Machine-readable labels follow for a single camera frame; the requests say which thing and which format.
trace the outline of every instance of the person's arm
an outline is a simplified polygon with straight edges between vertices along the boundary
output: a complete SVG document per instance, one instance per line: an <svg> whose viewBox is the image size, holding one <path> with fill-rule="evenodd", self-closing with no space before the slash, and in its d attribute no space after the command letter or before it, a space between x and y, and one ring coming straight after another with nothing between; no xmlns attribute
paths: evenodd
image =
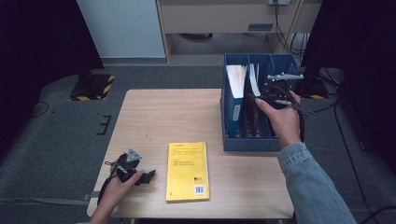
<svg viewBox="0 0 396 224"><path fill-rule="evenodd" d="M297 223L356 223L329 176L301 142L298 112L290 106L276 110L260 99L256 103L271 120L282 146L277 158Z"/></svg>
<svg viewBox="0 0 396 224"><path fill-rule="evenodd" d="M142 174L143 172L139 171L124 183L122 183L117 176L112 178L105 189L102 200L91 216L91 222L97 224L108 223L114 208L125 197L134 183L140 179Z"/></svg>

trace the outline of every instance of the right hand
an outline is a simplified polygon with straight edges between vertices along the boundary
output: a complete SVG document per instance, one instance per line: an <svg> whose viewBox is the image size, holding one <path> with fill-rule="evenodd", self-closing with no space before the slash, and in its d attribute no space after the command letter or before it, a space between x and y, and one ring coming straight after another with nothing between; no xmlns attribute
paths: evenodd
<svg viewBox="0 0 396 224"><path fill-rule="evenodd" d="M290 92L293 98L300 104L301 98L294 92ZM274 109L262 99L256 98L257 106L271 120L274 132L279 138L280 146L286 147L292 143L301 142L300 139L300 117L296 110L287 106L283 109Z"/></svg>

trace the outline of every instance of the yellow book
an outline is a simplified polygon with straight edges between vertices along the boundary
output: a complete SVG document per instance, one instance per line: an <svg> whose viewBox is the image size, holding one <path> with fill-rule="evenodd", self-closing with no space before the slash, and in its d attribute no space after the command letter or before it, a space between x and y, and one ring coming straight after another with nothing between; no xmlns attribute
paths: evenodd
<svg viewBox="0 0 396 224"><path fill-rule="evenodd" d="M206 142L169 143L166 201L209 200Z"/></svg>

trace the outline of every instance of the barcode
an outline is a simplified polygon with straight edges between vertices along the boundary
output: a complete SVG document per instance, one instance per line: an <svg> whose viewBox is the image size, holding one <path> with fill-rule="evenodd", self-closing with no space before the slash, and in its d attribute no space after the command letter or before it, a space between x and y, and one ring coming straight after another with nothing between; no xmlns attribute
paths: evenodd
<svg viewBox="0 0 396 224"><path fill-rule="evenodd" d="M205 194L205 186L195 186L195 194Z"/></svg>

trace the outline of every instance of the wooden table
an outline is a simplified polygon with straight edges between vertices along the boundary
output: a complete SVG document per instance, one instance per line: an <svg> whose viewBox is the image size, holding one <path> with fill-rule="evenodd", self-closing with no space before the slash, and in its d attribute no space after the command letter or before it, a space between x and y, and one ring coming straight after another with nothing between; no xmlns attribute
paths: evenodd
<svg viewBox="0 0 396 224"><path fill-rule="evenodd" d="M143 159L138 169L157 170L151 182L133 186L113 217L133 218L290 218L293 207L274 154L223 151L220 92L204 90L131 90L126 93L104 161L133 148ZM210 200L166 203L170 142L205 141ZM103 165L95 191L109 175ZM87 213L92 215L97 198Z"/></svg>

